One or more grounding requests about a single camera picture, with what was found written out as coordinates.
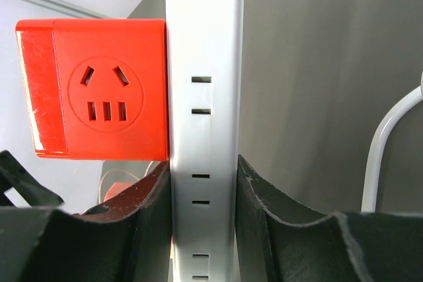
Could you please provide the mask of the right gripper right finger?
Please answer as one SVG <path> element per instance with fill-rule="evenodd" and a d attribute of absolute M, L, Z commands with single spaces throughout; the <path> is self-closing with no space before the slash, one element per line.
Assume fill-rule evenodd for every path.
<path fill-rule="evenodd" d="M 235 231 L 242 281 L 421 281 L 422 216 L 325 215 L 240 157 Z"/>

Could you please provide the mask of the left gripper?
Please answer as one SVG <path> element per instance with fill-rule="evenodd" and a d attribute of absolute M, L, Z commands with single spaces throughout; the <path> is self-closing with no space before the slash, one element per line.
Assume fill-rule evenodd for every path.
<path fill-rule="evenodd" d="M 1 207 L 14 207 L 5 195 L 14 189 L 29 206 L 58 207 L 64 200 L 37 182 L 20 162 L 7 150 L 1 151 Z"/>

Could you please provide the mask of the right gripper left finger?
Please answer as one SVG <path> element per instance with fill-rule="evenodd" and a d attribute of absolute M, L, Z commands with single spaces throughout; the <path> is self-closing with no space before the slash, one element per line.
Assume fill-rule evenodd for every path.
<path fill-rule="evenodd" d="M 82 215 L 1 209 L 2 281 L 166 281 L 172 237 L 167 162 Z"/>

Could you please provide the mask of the white power strip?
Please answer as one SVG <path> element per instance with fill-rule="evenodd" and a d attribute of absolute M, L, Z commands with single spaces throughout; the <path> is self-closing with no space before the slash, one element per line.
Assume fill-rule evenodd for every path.
<path fill-rule="evenodd" d="M 165 0 L 173 279 L 231 281 L 244 0 Z"/>

